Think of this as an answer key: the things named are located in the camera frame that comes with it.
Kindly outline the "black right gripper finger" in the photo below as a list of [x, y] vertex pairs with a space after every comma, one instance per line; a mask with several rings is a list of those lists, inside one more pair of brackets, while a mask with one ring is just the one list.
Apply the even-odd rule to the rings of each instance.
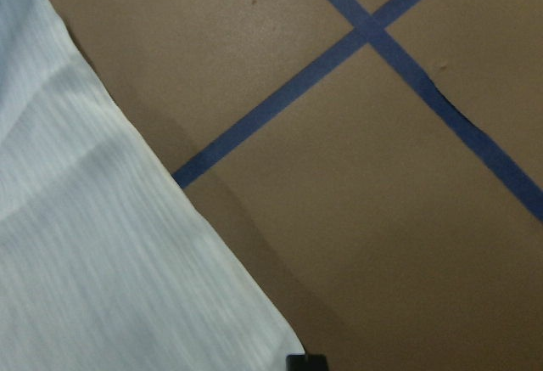
[[321, 354], [290, 354], [286, 356], [287, 371], [327, 371], [327, 358]]

